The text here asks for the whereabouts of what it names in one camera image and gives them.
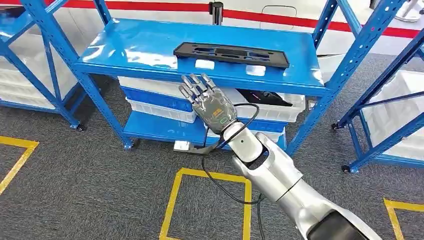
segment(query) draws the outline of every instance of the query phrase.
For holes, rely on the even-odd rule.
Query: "black plastic tray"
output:
[[[183,42],[174,49],[173,54],[177,57],[269,66],[283,69],[290,66],[289,60],[283,51],[245,46]]]

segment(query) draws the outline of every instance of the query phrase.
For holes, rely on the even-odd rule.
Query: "caster wheel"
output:
[[[75,128],[75,130],[77,130],[78,132],[82,132],[82,131],[85,131],[85,130],[86,130],[86,127],[85,127],[84,125],[82,125],[82,124],[79,124],[79,125]]]
[[[331,124],[331,128],[336,130],[336,129],[339,129],[339,126],[337,126],[337,123],[333,123]]]
[[[343,165],[341,166],[341,170],[345,173],[348,174],[351,172],[351,168],[348,165]]]

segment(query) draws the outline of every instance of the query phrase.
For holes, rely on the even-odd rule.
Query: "red stripe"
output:
[[[207,3],[173,3],[173,2],[141,2],[141,1],[106,1],[108,9],[113,10],[143,10],[143,11],[173,11],[173,12],[209,12]],[[70,0],[64,7],[93,9],[92,0]]]
[[[0,0],[0,4],[20,5],[19,0]],[[170,11],[170,12],[208,12],[207,3],[171,3],[171,2],[133,2],[133,1],[106,1],[107,7],[112,10],[139,10],[139,11]],[[92,0],[69,0],[64,7],[93,9],[95,5]],[[315,28],[318,20],[280,16],[248,11],[237,11],[224,9],[223,16],[231,19],[250,20],[265,23],[293,25],[299,27]],[[332,21],[328,26],[330,30],[350,32],[349,25],[345,22]],[[385,36],[402,37],[412,39],[418,34],[418,30],[388,27],[383,32]]]
[[[231,18],[231,19],[242,19],[242,20],[258,21],[258,22],[266,22],[266,23],[274,23],[274,24],[294,25],[298,27],[308,27],[308,28],[315,28],[315,26],[318,23],[318,20],[314,20],[314,19],[307,19],[307,18],[300,18],[300,17],[293,17],[293,16],[279,16],[279,15],[271,15],[271,14],[247,12],[247,11],[237,11],[237,10],[227,10],[227,9],[224,9],[222,14],[225,18]],[[344,31],[344,32],[351,31],[347,23],[338,22],[338,21],[332,21],[330,25],[328,26],[328,29],[336,30],[336,31]],[[383,32],[383,35],[412,39],[418,34],[418,32],[419,31],[415,29],[388,27]]]

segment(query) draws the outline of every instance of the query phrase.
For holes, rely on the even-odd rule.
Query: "robot finger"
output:
[[[196,84],[192,84],[189,80],[189,78],[185,75],[181,76],[182,81],[185,83],[185,85],[187,85],[187,87],[190,89],[191,92],[193,92],[196,97],[200,95],[199,90],[197,89],[197,85]]]
[[[193,97],[192,97],[192,94],[191,94],[191,92],[192,91],[190,91],[189,89],[188,89],[188,87],[185,85],[185,84],[181,84],[179,87],[178,87],[178,89],[179,89],[179,91],[182,93],[182,95],[184,95],[184,97],[191,103],[191,104],[194,104],[194,103],[196,103],[194,100],[193,100]]]
[[[206,84],[213,90],[214,88],[216,88],[217,86],[215,85],[214,81],[212,81],[212,79],[209,78],[208,75],[206,75],[206,73],[202,73],[201,77],[204,79],[204,81],[206,82]]]
[[[206,90],[208,90],[207,88],[206,88],[206,86],[203,84],[203,82],[202,81],[200,81],[199,79],[198,79],[198,77],[194,74],[194,73],[190,73],[190,78],[191,79],[193,79],[193,81],[197,84],[197,86],[200,88],[200,90],[201,90],[201,92],[203,93],[203,92],[206,92]]]

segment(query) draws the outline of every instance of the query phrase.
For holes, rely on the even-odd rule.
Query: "white storage crate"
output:
[[[53,106],[47,99],[42,98],[30,98],[13,94],[0,93],[0,100],[45,109],[55,109],[55,106]]]
[[[163,94],[175,98],[186,99],[178,89],[183,82],[158,81],[145,78],[119,76],[119,84],[122,87],[143,90],[147,92]]]
[[[50,48],[60,95],[63,99],[72,87],[77,84],[77,79],[55,49],[51,46]],[[32,73],[34,73],[38,80],[55,95],[42,37],[40,35],[25,33],[10,45],[10,49],[12,49],[21,61],[32,71]],[[49,102],[21,72],[4,57],[0,57],[0,95],[3,95],[3,99],[12,99],[4,95],[13,95],[22,99],[35,99],[35,102],[39,102],[41,99],[45,100],[47,103]]]
[[[233,104],[248,103],[243,95],[235,88],[221,88],[228,99]],[[293,106],[276,106],[257,104],[259,106],[259,114],[257,119],[270,120],[277,122],[296,122],[298,114],[305,110],[305,96],[297,94],[277,93],[284,101],[292,103]],[[256,111],[252,106],[238,106],[237,116],[240,118],[250,119]]]
[[[60,96],[62,100],[66,97],[67,93],[75,86],[76,82],[74,81],[75,77],[73,74],[68,74],[67,76],[62,76],[57,79],[57,83],[60,89]],[[34,98],[34,99],[44,99],[48,102],[48,100],[38,91],[38,89],[34,85],[25,85],[19,83],[3,83],[0,82],[0,96],[2,94],[12,94],[16,96],[21,96],[25,98]]]
[[[424,91],[424,73],[400,70],[386,83],[370,103]],[[362,109],[373,146],[424,112],[424,96],[366,107]],[[424,128],[405,137],[384,154],[424,161]]]
[[[261,131],[261,133],[265,134],[268,138],[270,138],[273,142],[278,142],[279,138],[286,133],[286,128],[282,132],[268,132],[268,131]],[[219,135],[215,134],[213,131],[209,130],[207,131],[207,136],[212,138],[219,139]]]
[[[155,116],[160,116],[160,117],[164,117],[168,119],[174,119],[174,120],[178,120],[178,121],[182,121],[182,122],[186,122],[190,124],[194,123],[196,120],[197,115],[194,111],[192,112],[180,111],[180,110],[175,110],[175,109],[164,107],[164,106],[153,105],[153,104],[140,102],[140,101],[133,101],[128,99],[127,97],[125,99],[129,102],[129,104],[131,104],[132,110],[136,112],[152,114]]]

